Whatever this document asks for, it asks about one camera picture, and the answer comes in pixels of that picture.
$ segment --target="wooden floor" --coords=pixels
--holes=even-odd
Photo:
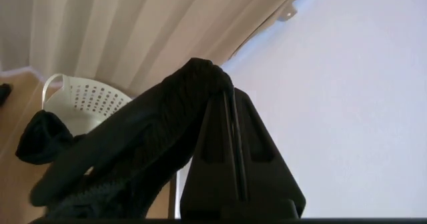
[[[0,223],[28,223],[43,214],[43,208],[33,207],[29,192],[48,165],[32,165],[15,156],[19,138],[32,116],[41,108],[43,84],[32,73],[12,77],[0,76],[0,84],[10,83],[13,90],[0,107]],[[55,89],[49,89],[48,95]],[[148,218],[167,218],[169,184],[157,196]]]

